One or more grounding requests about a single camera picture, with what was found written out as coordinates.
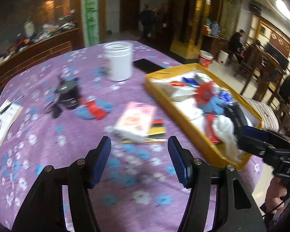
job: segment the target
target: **person's hand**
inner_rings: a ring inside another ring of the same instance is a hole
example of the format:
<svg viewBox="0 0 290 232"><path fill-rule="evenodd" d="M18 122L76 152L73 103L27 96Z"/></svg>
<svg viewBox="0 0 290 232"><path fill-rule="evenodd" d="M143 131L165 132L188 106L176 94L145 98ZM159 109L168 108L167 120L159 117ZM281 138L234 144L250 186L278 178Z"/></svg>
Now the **person's hand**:
<svg viewBox="0 0 290 232"><path fill-rule="evenodd" d="M286 196L286 194L287 188L282 184L281 178L273 177L265 196L266 211L269 212L273 208L277 207L282 202L280 197ZM272 214L280 215L284 209L285 204L283 203L280 207L273 211Z"/></svg>

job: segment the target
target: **white plastic jar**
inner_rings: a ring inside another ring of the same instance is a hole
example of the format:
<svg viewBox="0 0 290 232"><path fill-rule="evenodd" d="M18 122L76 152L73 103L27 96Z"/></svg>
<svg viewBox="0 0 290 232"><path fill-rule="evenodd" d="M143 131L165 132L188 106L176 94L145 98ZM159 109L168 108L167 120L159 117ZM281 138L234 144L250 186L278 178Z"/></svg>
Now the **white plastic jar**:
<svg viewBox="0 0 290 232"><path fill-rule="evenodd" d="M132 76L133 44L125 41L103 45L105 58L108 59L107 75L111 81L124 81Z"/></svg>

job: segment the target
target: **blue gripper pad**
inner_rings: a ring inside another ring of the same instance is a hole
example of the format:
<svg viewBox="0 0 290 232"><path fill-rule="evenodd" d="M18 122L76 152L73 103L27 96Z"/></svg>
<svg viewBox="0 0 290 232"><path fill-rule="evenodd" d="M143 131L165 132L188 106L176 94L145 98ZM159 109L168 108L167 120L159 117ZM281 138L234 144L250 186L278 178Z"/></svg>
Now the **blue gripper pad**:
<svg viewBox="0 0 290 232"><path fill-rule="evenodd" d="M189 150L183 149L176 136L168 139L168 151L171 157L177 178L185 188L191 188L193 178L192 161L193 156Z"/></svg>
<svg viewBox="0 0 290 232"><path fill-rule="evenodd" d="M111 139L104 136L96 149L94 149L94 162L92 163L92 175L89 185L94 188L99 183L102 173L104 171L107 159L111 152Z"/></svg>

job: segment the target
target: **pink package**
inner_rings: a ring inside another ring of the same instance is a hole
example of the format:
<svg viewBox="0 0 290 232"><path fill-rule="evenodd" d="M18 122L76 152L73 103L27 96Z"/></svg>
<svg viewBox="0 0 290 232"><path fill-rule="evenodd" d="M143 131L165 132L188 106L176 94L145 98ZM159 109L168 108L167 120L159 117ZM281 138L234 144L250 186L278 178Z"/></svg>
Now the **pink package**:
<svg viewBox="0 0 290 232"><path fill-rule="evenodd" d="M142 143L148 136L156 107L138 102L129 102L118 119L115 130L123 138Z"/></svg>

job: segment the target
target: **black smartphone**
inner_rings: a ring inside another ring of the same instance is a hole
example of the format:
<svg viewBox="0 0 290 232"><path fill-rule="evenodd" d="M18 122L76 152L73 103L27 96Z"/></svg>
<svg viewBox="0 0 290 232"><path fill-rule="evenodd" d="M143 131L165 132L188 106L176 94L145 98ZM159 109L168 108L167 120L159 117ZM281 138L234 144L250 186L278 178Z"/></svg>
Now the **black smartphone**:
<svg viewBox="0 0 290 232"><path fill-rule="evenodd" d="M133 66L145 72L146 74L163 69L161 66L154 64L153 62L144 58L134 61Z"/></svg>

